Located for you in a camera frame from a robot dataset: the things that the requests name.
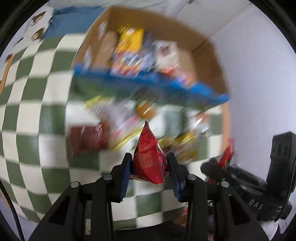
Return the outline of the dark red brown box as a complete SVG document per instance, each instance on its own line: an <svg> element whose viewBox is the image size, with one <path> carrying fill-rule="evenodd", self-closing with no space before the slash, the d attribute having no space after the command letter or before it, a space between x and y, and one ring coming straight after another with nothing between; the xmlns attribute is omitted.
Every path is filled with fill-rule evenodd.
<svg viewBox="0 0 296 241"><path fill-rule="evenodd" d="M108 142L108 130L102 123L94 126L67 127L67 143L71 156L105 150L108 148Z"/></svg>

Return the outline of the cardboard box with milk print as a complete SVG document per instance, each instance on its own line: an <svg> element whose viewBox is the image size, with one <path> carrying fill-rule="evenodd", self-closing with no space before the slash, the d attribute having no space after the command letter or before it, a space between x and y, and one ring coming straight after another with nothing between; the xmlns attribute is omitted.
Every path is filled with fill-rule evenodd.
<svg viewBox="0 0 296 241"><path fill-rule="evenodd" d="M115 52L120 27L144 29L138 52ZM142 9L110 6L88 29L72 62L87 86L109 95L208 109L229 101L222 70L205 36Z"/></svg>

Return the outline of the braised egg snack packet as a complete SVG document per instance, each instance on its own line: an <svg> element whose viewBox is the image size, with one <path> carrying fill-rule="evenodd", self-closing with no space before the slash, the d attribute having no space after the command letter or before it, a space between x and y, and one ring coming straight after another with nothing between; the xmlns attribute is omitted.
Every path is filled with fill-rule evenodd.
<svg viewBox="0 0 296 241"><path fill-rule="evenodd" d="M141 102L134 108L135 113L143 120L151 120L156 115L156 109L153 103Z"/></svg>

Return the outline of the bear print pillow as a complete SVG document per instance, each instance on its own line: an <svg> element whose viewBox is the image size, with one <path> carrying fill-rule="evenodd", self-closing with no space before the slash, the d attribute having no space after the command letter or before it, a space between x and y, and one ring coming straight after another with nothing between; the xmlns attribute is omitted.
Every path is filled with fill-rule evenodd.
<svg viewBox="0 0 296 241"><path fill-rule="evenodd" d="M54 9L50 6L43 6L32 16L24 35L14 45L13 51L16 53L32 43L37 43L48 30Z"/></svg>

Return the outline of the blue bed sheet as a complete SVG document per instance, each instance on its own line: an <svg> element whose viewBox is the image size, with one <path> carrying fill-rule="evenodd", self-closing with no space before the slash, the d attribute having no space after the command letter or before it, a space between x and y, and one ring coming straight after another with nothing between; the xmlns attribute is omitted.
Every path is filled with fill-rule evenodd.
<svg viewBox="0 0 296 241"><path fill-rule="evenodd" d="M65 34L85 33L93 22L103 13L101 6L67 7L55 9L43 39L60 37Z"/></svg>

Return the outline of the green white checkered quilt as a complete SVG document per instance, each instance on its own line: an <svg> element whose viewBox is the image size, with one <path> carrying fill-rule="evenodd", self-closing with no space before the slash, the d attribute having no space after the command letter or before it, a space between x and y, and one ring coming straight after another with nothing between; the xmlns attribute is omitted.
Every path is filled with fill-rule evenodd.
<svg viewBox="0 0 296 241"><path fill-rule="evenodd" d="M99 120L74 90L70 69L85 34L68 34L29 45L13 57L1 93L1 181L17 214L39 223L73 181L91 183L110 173L125 153L133 153L138 136L118 152L101 151L71 157L65 126L97 124ZM157 138L177 135L181 108L164 106L149 126ZM221 153L222 110L207 111L210 135L197 142L197 161L189 172L205 178L203 161ZM114 229L157 225L185 214L169 180L153 185L129 181L123 202L112 204Z"/></svg>

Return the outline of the small red snack packet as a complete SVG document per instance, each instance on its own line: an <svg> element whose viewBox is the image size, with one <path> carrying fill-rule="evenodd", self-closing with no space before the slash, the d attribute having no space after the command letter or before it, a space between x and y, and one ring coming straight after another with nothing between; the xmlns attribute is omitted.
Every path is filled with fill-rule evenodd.
<svg viewBox="0 0 296 241"><path fill-rule="evenodd" d="M133 154L131 178L162 184L168 175L167 158L146 121Z"/></svg>

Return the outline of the yellow snack bag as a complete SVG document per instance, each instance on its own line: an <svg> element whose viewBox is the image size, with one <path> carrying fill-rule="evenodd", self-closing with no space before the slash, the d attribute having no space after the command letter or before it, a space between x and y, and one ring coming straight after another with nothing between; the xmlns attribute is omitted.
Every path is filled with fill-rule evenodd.
<svg viewBox="0 0 296 241"><path fill-rule="evenodd" d="M144 29L132 27L120 27L115 52L138 52L142 48Z"/></svg>

